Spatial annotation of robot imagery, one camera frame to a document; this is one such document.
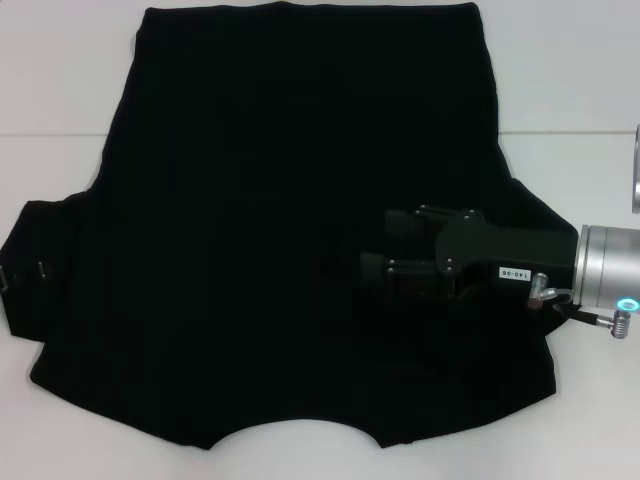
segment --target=label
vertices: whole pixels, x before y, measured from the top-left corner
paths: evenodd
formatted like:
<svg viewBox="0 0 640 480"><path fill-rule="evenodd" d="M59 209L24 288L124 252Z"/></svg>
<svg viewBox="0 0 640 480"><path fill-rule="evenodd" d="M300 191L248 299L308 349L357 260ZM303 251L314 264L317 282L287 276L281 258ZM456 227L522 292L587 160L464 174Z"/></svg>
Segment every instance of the label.
<svg viewBox="0 0 640 480"><path fill-rule="evenodd" d="M499 276L500 278L506 278L507 280L522 280L523 282L530 282L531 270L500 267Z"/></svg>

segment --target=white background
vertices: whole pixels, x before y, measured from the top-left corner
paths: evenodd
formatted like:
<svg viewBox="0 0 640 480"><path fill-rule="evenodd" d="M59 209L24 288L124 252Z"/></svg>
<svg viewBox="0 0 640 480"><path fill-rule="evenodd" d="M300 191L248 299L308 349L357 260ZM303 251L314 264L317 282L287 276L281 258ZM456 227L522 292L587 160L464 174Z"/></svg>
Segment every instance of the white background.
<svg viewBox="0 0 640 480"><path fill-rule="evenodd" d="M430 3L442 2L398 2ZM27 200L61 199L91 183L144 9L207 4L0 0L0 242ZM478 4L513 174L578 228L640 228L630 213L640 4ZM238 432L201 451L31 384L40 346L11 337L2 318L0 479L640 478L640 325L620 342L572 322L549 344L559 393L486 427L381 450L357 430L296 421Z"/></svg>

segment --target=black shorts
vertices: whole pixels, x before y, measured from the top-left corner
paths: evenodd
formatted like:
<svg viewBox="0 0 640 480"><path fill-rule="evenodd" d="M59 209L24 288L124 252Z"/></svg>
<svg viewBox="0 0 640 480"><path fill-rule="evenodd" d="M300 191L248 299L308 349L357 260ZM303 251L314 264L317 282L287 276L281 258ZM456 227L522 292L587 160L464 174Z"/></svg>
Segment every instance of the black shorts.
<svg viewBox="0 0 640 480"><path fill-rule="evenodd" d="M385 209L574 234L512 179L477 7L147 10L94 185L0 251L52 393L210 448L319 419L381 446L555 392L522 299L389 312L358 287Z"/></svg>

